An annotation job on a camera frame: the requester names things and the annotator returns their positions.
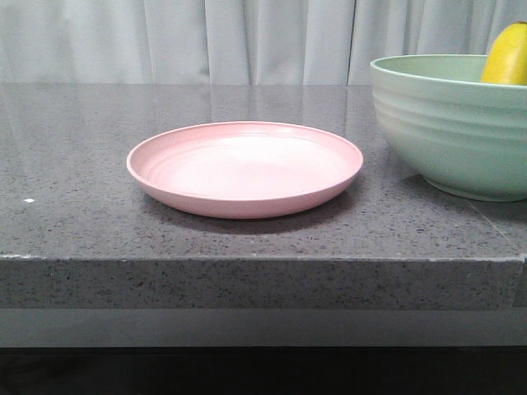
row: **yellow fruit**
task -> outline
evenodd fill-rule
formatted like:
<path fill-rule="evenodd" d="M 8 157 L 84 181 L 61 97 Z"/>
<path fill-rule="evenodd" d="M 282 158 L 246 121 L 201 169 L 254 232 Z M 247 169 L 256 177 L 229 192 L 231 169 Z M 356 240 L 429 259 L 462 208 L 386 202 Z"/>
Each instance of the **yellow fruit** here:
<path fill-rule="evenodd" d="M 527 85 L 527 22 L 513 23 L 496 37 L 480 81 Z"/>

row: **green bowl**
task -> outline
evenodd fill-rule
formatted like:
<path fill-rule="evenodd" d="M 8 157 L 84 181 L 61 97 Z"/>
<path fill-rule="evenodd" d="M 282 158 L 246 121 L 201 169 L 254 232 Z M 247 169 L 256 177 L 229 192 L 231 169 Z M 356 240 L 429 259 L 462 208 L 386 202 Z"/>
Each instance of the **green bowl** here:
<path fill-rule="evenodd" d="M 371 62 L 385 140 L 431 185 L 458 196 L 527 198 L 527 86 L 478 82 L 486 56 Z"/>

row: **curtain fold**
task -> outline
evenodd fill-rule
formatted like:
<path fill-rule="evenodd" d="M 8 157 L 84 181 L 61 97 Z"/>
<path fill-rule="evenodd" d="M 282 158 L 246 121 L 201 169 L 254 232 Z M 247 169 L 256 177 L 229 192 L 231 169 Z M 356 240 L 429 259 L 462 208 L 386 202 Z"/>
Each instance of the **curtain fold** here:
<path fill-rule="evenodd" d="M 486 53 L 525 0 L 2 0 L 0 81 L 370 82 L 374 58 Z"/>

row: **pink plate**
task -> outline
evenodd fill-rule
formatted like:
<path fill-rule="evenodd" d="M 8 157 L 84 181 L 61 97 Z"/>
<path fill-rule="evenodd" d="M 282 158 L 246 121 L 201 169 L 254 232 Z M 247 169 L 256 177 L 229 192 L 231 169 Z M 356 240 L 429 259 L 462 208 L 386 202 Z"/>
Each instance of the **pink plate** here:
<path fill-rule="evenodd" d="M 156 200 L 218 218 L 283 216 L 339 195 L 362 166 L 345 138 L 306 126 L 224 122 L 151 137 L 127 167 Z"/>

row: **speckled stone surface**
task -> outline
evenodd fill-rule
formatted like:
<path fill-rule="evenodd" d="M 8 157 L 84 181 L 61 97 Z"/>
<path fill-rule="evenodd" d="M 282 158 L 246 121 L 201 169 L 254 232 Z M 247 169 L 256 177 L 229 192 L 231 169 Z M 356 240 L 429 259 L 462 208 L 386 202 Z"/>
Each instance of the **speckled stone surface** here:
<path fill-rule="evenodd" d="M 4 85 L 0 308 L 504 309 L 527 305 L 527 201 L 428 185 L 386 146 L 369 86 Z M 259 221 L 142 192 L 142 140 L 227 120 L 335 132 L 365 164 L 342 195 Z"/>

